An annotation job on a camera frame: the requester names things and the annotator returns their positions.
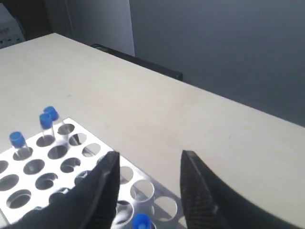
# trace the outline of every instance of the tabletop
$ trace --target tabletop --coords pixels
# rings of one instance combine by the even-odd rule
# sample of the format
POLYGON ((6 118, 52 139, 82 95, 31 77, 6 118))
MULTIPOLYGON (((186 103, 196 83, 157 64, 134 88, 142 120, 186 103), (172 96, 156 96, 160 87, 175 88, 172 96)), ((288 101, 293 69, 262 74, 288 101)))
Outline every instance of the tabletop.
POLYGON ((192 150, 239 194, 305 227, 304 128, 57 34, 0 50, 0 69, 0 151, 13 130, 38 133, 53 105, 177 195, 192 150))

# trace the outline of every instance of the blue cap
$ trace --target blue cap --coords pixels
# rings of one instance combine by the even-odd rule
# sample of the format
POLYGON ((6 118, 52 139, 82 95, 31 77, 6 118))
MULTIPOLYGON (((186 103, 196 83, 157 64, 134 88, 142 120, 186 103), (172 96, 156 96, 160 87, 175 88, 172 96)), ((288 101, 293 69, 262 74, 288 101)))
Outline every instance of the blue cap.
POLYGON ((57 111, 55 110, 54 106, 48 106, 43 109, 44 113, 48 113, 51 115, 52 121, 56 121, 59 118, 57 111))
POLYGON ((52 118, 48 113, 43 113, 39 115, 40 125, 44 130, 50 129, 52 127, 52 118))
POLYGON ((10 142, 15 148, 21 148, 25 145, 25 139, 19 131, 10 134, 10 142))
POLYGON ((146 214, 137 214, 132 219, 132 228, 133 229, 151 229, 152 223, 146 214))

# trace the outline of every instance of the clear vial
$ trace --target clear vial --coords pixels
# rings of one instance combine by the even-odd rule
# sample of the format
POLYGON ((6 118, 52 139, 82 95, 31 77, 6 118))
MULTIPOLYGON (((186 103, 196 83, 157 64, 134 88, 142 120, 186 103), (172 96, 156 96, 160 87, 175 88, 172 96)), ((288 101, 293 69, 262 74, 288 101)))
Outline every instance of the clear vial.
POLYGON ((25 139, 21 132, 15 131, 10 134, 10 142, 15 148, 15 153, 20 160, 24 160, 31 156, 31 150, 27 146, 25 139))
POLYGON ((49 146, 55 140, 52 118, 48 113, 43 113, 39 116, 39 121, 42 128, 43 141, 46 146, 49 146))
MULTIPOLYGON (((48 113, 50 114, 52 121, 53 121, 53 125, 57 125, 59 124, 59 134, 64 136, 66 138, 66 140, 69 140, 69 134, 71 133, 71 130, 69 129, 69 125, 66 125, 63 121, 63 119, 59 116, 58 112, 56 111, 56 109, 53 106, 48 106, 46 108, 43 109, 44 113, 48 113)), ((74 146, 79 145, 79 141, 78 141, 78 137, 71 137, 70 141, 73 142, 74 146)))

